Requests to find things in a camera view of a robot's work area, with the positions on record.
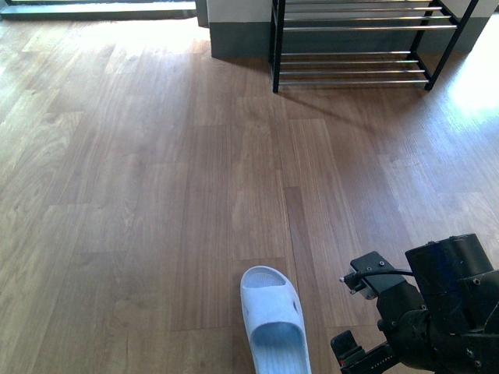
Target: metal rod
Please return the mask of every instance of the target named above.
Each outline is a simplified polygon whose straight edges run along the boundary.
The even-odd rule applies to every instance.
[[[459,17],[457,17],[441,0],[433,0],[432,3],[437,5],[437,6],[441,6],[442,7],[442,10],[441,10],[442,14],[445,14],[446,16],[447,15],[451,16],[451,19],[456,24],[458,23]]]
[[[417,60],[386,61],[297,61],[282,62],[281,65],[376,65],[376,64],[416,64]]]
[[[408,73],[408,74],[416,74],[416,73],[424,73],[424,70],[371,70],[371,71],[362,71],[362,72],[281,72],[282,76],[329,76],[329,75],[350,75],[350,74],[400,74],[400,73]]]
[[[423,12],[438,11],[441,6],[425,6],[416,8],[338,8],[338,9],[289,9],[286,13],[351,13],[351,12]]]
[[[313,0],[310,2],[304,1],[287,1],[288,5],[324,5],[324,4],[390,4],[398,2],[428,2],[428,0]]]
[[[411,51],[283,53],[282,56],[408,55]]]
[[[288,81],[288,82],[281,82],[281,85],[284,86],[284,85],[287,85],[287,86],[290,86],[290,85],[323,85],[323,84],[327,84],[327,85],[334,85],[334,84],[385,84],[385,83],[397,83],[397,84],[401,84],[401,83],[428,83],[428,80],[427,79],[410,79],[410,80],[345,80],[345,81],[341,81],[341,80],[338,80],[338,81],[335,81],[335,80],[329,80],[329,81],[317,81],[317,82],[314,82],[314,81],[295,81],[295,82],[292,82],[292,81]]]
[[[278,18],[276,21],[277,29],[274,40],[274,64],[272,65],[272,92],[275,94],[279,91],[279,76],[281,72],[281,53],[282,53],[282,38],[284,37],[284,15],[285,15],[285,0],[273,0],[277,2]]]
[[[339,27],[285,27],[288,32],[330,32],[330,31],[370,31],[370,30],[452,30],[456,25],[433,25],[433,26],[339,26]]]
[[[368,17],[368,18],[285,18],[286,22],[345,22],[345,21],[420,21],[432,19],[450,19],[451,16],[414,16],[414,17]]]
[[[433,3],[433,0],[430,1],[430,4],[428,4],[428,6],[432,6],[434,3]],[[432,16],[434,13],[433,11],[426,11],[424,13],[424,16]],[[430,23],[430,21],[428,20],[423,20],[421,21],[421,23],[419,24],[420,26],[428,26],[428,24]],[[411,51],[415,51],[418,47],[419,47],[419,43],[421,43],[421,40],[423,39],[423,35],[424,35],[424,31],[425,30],[419,30],[416,35],[414,36],[414,40],[412,41],[412,45],[411,45]]]
[[[272,2],[272,11],[271,11],[271,38],[269,43],[269,51],[268,51],[268,63],[271,66],[274,64],[274,41],[275,41],[275,32],[276,32],[276,16],[275,16],[275,6],[274,1]]]
[[[414,58],[415,60],[418,60],[416,63],[420,69],[424,70],[424,76],[428,79],[431,80],[431,73],[428,67],[425,65],[425,63],[421,60],[421,57],[418,55],[418,52],[411,52],[407,58]]]
[[[471,14],[473,13],[473,10],[475,10],[476,4],[478,3],[478,0],[472,0],[468,8],[466,8],[464,16],[461,18],[461,21],[459,22],[459,26],[452,35],[451,41],[449,41],[449,44],[447,48],[445,48],[444,54],[442,55],[441,60],[438,62],[437,67],[435,68],[434,73],[431,76],[431,79],[429,83],[424,87],[425,90],[429,91],[434,87],[435,82],[437,81],[438,76],[440,75],[442,69],[444,68],[445,62],[447,62],[448,58],[451,56],[452,50],[454,49],[455,44],[457,43],[459,37],[461,36],[462,31],[464,30],[469,17],[471,17]]]

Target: wooden floor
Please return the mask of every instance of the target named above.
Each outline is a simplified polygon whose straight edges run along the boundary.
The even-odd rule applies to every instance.
[[[335,334],[384,341],[351,259],[476,232],[498,267],[498,34],[430,93],[275,95],[194,19],[0,23],[0,372],[254,372],[239,280],[264,264],[339,373]]]

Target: shelf bar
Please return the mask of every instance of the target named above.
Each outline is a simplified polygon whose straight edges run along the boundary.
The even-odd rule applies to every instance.
[[[285,18],[286,22],[345,22],[345,21],[424,21],[432,19],[450,19],[451,16],[414,16],[414,17],[368,17],[368,18]]]
[[[291,9],[286,13],[351,13],[351,12],[435,12],[442,10],[441,6],[421,6],[407,8],[338,8],[338,9]]]
[[[434,26],[339,26],[339,27],[285,27],[288,32],[314,32],[314,31],[372,31],[372,30],[453,30],[456,25],[434,25]]]
[[[409,55],[411,51],[283,53],[282,56]]]
[[[398,2],[423,2],[423,3],[428,3],[428,0],[352,0],[352,1],[345,1],[345,0],[313,0],[310,2],[304,2],[304,1],[287,1],[286,3],[288,5],[326,5],[326,4],[391,4],[391,3],[398,3]]]
[[[281,82],[282,86],[287,85],[335,85],[335,84],[401,84],[401,83],[428,83],[428,79],[408,79],[408,80],[323,80],[323,81],[288,81]]]
[[[386,61],[297,61],[281,62],[281,65],[379,65],[379,64],[417,64],[418,60],[386,60]]]
[[[362,72],[300,72],[300,71],[293,71],[293,72],[281,72],[282,76],[311,76],[311,75],[318,75],[318,76],[329,76],[329,75],[349,75],[349,74],[402,74],[402,73],[408,73],[408,74],[418,74],[418,73],[424,73],[424,70],[371,70],[371,71],[362,71]]]

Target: black metal frame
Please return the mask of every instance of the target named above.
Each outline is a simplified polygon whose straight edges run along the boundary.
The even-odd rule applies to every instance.
[[[352,4],[355,3],[396,3],[398,0],[352,0]],[[307,2],[307,1],[300,1],[300,0],[293,0],[292,2],[289,2],[289,4],[293,5],[306,5],[310,3],[315,3],[315,4],[327,4],[328,2],[326,0],[320,0],[320,1],[315,1],[315,2]],[[340,2],[339,0],[330,0],[330,4],[348,4],[348,2]],[[386,72],[421,72],[425,79],[414,79],[414,80],[402,80],[402,79],[391,79],[391,80],[365,80],[365,81],[345,81],[345,82],[328,82],[328,81],[302,81],[302,82],[292,82],[292,83],[283,83],[281,82],[281,62],[282,62],[282,42],[283,42],[283,37],[285,34],[285,31],[299,31],[300,27],[292,27],[292,28],[286,28],[285,27],[285,10],[286,10],[286,0],[272,0],[272,12],[271,12],[271,42],[270,42],[270,50],[269,50],[269,63],[271,64],[271,76],[272,76],[272,91],[274,93],[277,93],[279,90],[279,86],[282,84],[361,84],[361,83],[425,83],[425,90],[431,90],[434,87],[435,82],[438,79],[438,76],[441,74],[442,69],[445,66],[445,63],[447,62],[448,58],[450,57],[452,50],[454,49],[454,46],[456,42],[458,41],[459,37],[461,36],[462,31],[464,30],[470,16],[472,15],[473,10],[476,7],[476,4],[478,3],[478,0],[471,0],[468,8],[466,9],[463,17],[459,19],[451,10],[441,1],[441,0],[431,0],[429,5],[425,8],[417,8],[417,9],[427,9],[425,11],[425,14],[423,17],[420,17],[421,22],[419,23],[418,26],[387,26],[387,27],[361,27],[361,26],[353,26],[353,27],[330,27],[327,26],[323,28],[322,30],[331,30],[331,31],[343,31],[343,30],[418,30],[413,41],[412,45],[407,51],[407,57],[405,61],[401,62],[410,62],[411,60],[414,60],[414,62],[417,64],[418,68],[420,70],[415,71],[415,70],[400,70],[400,71],[386,71]],[[423,36],[425,34],[425,31],[431,30],[430,26],[430,20],[433,17],[433,14],[435,10],[438,9],[438,11],[443,15],[446,16],[449,25],[450,26],[437,26],[437,28],[454,28],[454,33],[452,34],[452,37],[445,48],[440,61],[437,64],[437,67],[435,68],[434,71],[430,71],[430,69],[427,67],[427,65],[424,63],[424,61],[421,59],[419,56],[417,50],[418,47],[421,43],[421,40],[423,39]],[[369,19],[364,19],[364,20],[375,20],[376,18],[369,18]],[[303,27],[301,30],[304,31],[311,31],[313,29],[320,30],[319,27]]]

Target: wall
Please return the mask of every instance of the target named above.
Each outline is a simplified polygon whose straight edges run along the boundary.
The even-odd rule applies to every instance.
[[[0,10],[4,9],[7,6],[4,0],[0,0]]]
[[[214,57],[265,56],[270,39],[271,0],[207,0],[211,33],[211,53]],[[456,16],[462,16],[469,0],[444,0]],[[471,51],[488,19],[497,7],[497,0],[480,0],[466,25],[456,51]],[[434,31],[424,39],[422,51],[441,51],[451,32]],[[330,34],[294,34],[285,40],[287,51],[356,51],[398,49],[412,38],[410,33],[341,33],[331,40]]]

